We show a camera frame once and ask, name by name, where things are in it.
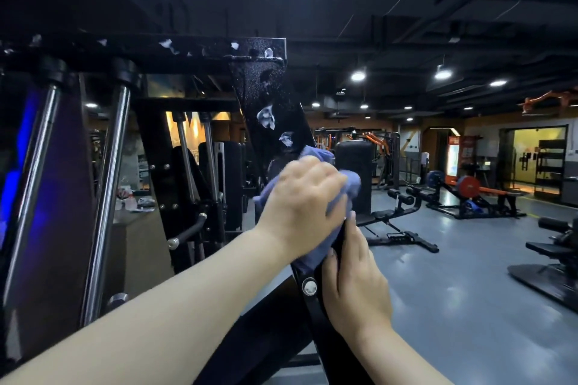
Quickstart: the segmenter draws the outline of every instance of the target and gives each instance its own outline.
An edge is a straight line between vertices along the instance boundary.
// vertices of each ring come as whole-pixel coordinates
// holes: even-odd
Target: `purple cloth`
[[[313,148],[312,146],[306,146],[301,151],[300,158],[303,156],[315,156],[322,162],[331,162],[331,160],[333,160],[334,158],[331,152],[325,149]],[[347,216],[349,217],[352,206],[351,200],[357,197],[357,193],[359,192],[359,188],[361,187],[361,179],[359,178],[359,175],[357,175],[355,172],[345,170],[341,170],[340,172],[343,175],[347,176],[347,182],[343,186],[343,189],[341,190],[339,195],[337,195],[337,197],[333,201],[331,201],[327,206],[327,213],[330,213],[331,209],[335,206],[335,204],[342,197],[342,195],[346,194]],[[265,207],[267,198],[271,194],[271,191],[275,187],[275,184],[277,184],[277,180],[278,177],[273,178],[269,182],[269,184],[265,186],[263,192],[261,192],[261,195],[253,198],[257,210],[263,211],[263,207]],[[329,252],[329,248],[331,248],[331,245],[333,245],[333,242],[335,242],[335,239],[337,238],[340,229],[341,226],[336,228],[333,232],[331,232],[331,234],[327,237],[327,239],[325,239],[322,243],[319,244],[317,248],[315,248],[313,251],[306,254],[305,256],[301,256],[300,258],[295,260],[293,262],[293,265],[295,265],[297,269],[303,273],[313,271],[317,267],[317,265],[319,265],[323,261],[323,259]]]

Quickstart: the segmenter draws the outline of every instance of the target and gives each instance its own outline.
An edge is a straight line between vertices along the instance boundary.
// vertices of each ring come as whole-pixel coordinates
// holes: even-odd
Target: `silver metal pole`
[[[217,169],[215,165],[215,154],[213,145],[213,132],[211,129],[211,121],[205,120],[203,122],[205,127],[205,144],[207,145],[207,157],[209,160],[209,179],[211,181],[211,191],[213,199],[216,201],[219,195],[219,185],[217,184]]]
[[[60,102],[60,88],[56,84],[48,86],[48,94],[44,104],[44,110],[40,117],[38,125],[38,133],[36,140],[31,138],[30,144],[32,149],[29,149],[32,157],[30,160],[30,167],[26,172],[24,178],[24,192],[20,200],[20,207],[18,207],[18,215],[16,219],[16,235],[14,238],[14,248],[12,250],[10,266],[8,268],[8,277],[6,278],[6,285],[4,287],[4,297],[2,299],[4,307],[11,299],[12,290],[14,289],[14,274],[18,268],[18,263],[22,253],[25,250],[25,244],[28,240],[30,227],[33,223],[34,208],[36,207],[36,200],[38,199],[38,188],[40,187],[40,180],[42,178],[42,170],[46,160],[46,153],[50,141],[50,134],[54,126],[54,118],[58,111],[58,104]]]
[[[98,182],[97,215],[92,235],[89,273],[84,288],[82,327],[95,321],[101,312],[107,239],[112,227],[126,118],[130,109],[131,90],[124,85],[116,87],[115,90],[114,97],[118,99],[118,105],[114,118],[109,120],[106,132],[105,151]]]
[[[188,194],[189,197],[191,198],[191,202],[195,202],[198,201],[200,197],[199,191],[197,190],[197,185],[195,183],[195,179],[192,177],[191,160],[189,158],[189,150],[187,148],[187,138],[184,134],[184,124],[181,121],[176,122],[176,124],[179,130],[179,140],[181,143],[181,150],[183,151],[184,172],[185,176],[187,177]]]

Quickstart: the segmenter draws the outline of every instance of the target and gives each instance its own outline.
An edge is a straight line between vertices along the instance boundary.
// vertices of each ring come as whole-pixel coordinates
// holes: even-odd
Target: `forearm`
[[[287,264],[255,230],[76,332],[2,385],[190,385],[246,304]]]
[[[351,350],[376,385],[451,385],[389,327],[359,337]]]

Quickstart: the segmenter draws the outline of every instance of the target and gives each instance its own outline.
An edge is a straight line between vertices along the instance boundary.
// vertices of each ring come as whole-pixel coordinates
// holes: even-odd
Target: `machine seat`
[[[389,219],[393,216],[394,211],[393,210],[381,210],[379,212],[373,212],[371,214],[371,216],[373,216],[375,219],[377,219],[378,221],[381,221],[382,219]]]
[[[368,226],[370,224],[376,223],[378,220],[375,219],[373,214],[356,214],[356,224],[358,227]]]
[[[553,259],[570,257],[572,255],[578,256],[578,250],[554,245],[552,243],[526,242],[526,248]]]

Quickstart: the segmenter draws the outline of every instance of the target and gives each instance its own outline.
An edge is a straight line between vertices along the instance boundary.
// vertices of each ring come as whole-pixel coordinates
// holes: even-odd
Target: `black ceiling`
[[[0,0],[11,30],[287,38],[302,104],[472,116],[578,85],[578,0]],[[434,81],[437,65],[454,70]],[[349,76],[365,68],[367,78]],[[488,83],[507,79],[501,88]],[[335,93],[346,88],[346,95]],[[413,110],[405,111],[411,105]]]

